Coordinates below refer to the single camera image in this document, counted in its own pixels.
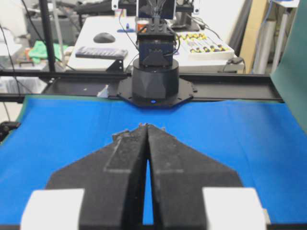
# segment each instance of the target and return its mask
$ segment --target vertical pole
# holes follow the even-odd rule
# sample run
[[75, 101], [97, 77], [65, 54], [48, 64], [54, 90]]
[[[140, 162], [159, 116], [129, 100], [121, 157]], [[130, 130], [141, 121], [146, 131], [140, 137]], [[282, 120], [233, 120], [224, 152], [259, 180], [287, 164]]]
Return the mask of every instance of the vertical pole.
[[273, 60], [272, 73], [275, 72], [279, 64], [279, 59], [280, 59], [280, 55], [282, 53], [282, 48], [283, 48], [284, 35], [287, 29], [288, 17], [289, 17], [289, 12], [286, 10], [283, 14], [282, 23], [281, 23], [280, 30], [279, 30], [279, 35], [278, 35], [278, 40], [277, 40], [277, 45], [276, 45], [276, 50], [275, 50], [275, 55], [274, 55], [274, 60]]
[[40, 12], [42, 17], [42, 24], [44, 29], [44, 38], [47, 46], [49, 71], [55, 72], [55, 55], [53, 49], [53, 37], [51, 31], [48, 2], [47, 0], [39, 0]]

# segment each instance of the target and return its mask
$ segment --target blue tabletop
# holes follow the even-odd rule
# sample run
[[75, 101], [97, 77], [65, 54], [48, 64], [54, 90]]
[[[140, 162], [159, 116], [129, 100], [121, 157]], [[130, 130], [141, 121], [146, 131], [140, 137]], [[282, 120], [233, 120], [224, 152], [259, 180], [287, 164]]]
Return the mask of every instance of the blue tabletop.
[[[26, 202], [55, 170], [112, 142], [139, 123], [235, 169], [255, 187], [273, 223], [307, 222], [307, 136], [285, 104], [187, 103], [140, 109], [125, 102], [28, 97], [22, 125], [0, 146], [0, 224], [19, 224]], [[147, 177], [144, 224], [153, 223]]]

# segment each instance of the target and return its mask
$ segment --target black computer mouse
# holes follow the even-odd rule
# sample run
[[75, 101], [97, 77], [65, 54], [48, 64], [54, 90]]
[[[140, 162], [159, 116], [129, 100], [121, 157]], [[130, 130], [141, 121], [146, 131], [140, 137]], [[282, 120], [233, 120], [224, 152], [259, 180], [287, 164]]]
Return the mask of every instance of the black computer mouse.
[[108, 33], [100, 33], [94, 37], [96, 43], [112, 43], [115, 42], [115, 37]]

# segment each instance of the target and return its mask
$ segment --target black metal frame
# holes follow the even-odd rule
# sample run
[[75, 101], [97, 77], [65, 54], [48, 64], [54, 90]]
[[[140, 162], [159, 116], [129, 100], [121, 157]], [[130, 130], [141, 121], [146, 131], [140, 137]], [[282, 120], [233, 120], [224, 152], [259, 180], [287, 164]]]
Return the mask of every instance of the black metal frame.
[[[48, 82], [45, 94], [56, 94], [52, 87], [59, 85], [63, 81], [71, 82], [71, 85], [86, 84], [88, 81], [109, 84], [113, 88], [111, 99], [120, 100], [116, 91], [120, 80], [131, 76], [124, 72], [85, 72], [85, 71], [67, 71], [64, 73], [55, 72], [55, 56], [52, 45], [52, 33], [50, 28], [50, 19], [48, 16], [47, 0], [40, 0], [40, 9], [42, 12], [42, 23], [44, 28], [44, 37], [48, 52], [48, 65], [50, 72], [40, 71], [0, 71], [0, 76], [24, 76], [39, 77]], [[192, 9], [178, 9], [181, 12], [190, 12]], [[248, 99], [283, 102], [278, 94], [269, 75], [237, 75], [237, 74], [181, 74], [180, 77], [190, 81], [195, 85], [198, 92], [194, 93], [193, 101], [222, 101], [229, 99]], [[22, 103], [25, 94], [0, 94], [0, 102], [19, 102]], [[1, 229], [19, 229], [19, 225], [0, 225]], [[140, 230], [152, 230], [153, 225], [140, 226]], [[270, 230], [305, 230], [307, 224], [271, 224], [267, 226]]]
[[[97, 92], [76, 92], [74, 88], [87, 83], [97, 82], [108, 84], [110, 87], [110, 99], [120, 100], [117, 96], [118, 84], [121, 80], [130, 77], [130, 73], [125, 72], [86, 72], [86, 71], [67, 71], [67, 72], [40, 72], [40, 71], [2, 71], [0, 76], [23, 76], [39, 77], [48, 83], [48, 87], [43, 94], [56, 95], [79, 95], [96, 96]], [[223, 100], [258, 100], [283, 102], [277, 92], [269, 75], [237, 75], [237, 74], [180, 74], [180, 78], [193, 83], [197, 92], [194, 93], [193, 101], [223, 101]], [[63, 83], [69, 83], [72, 90], [59, 90]], [[1, 94], [0, 102], [19, 102], [21, 103], [25, 95]]]

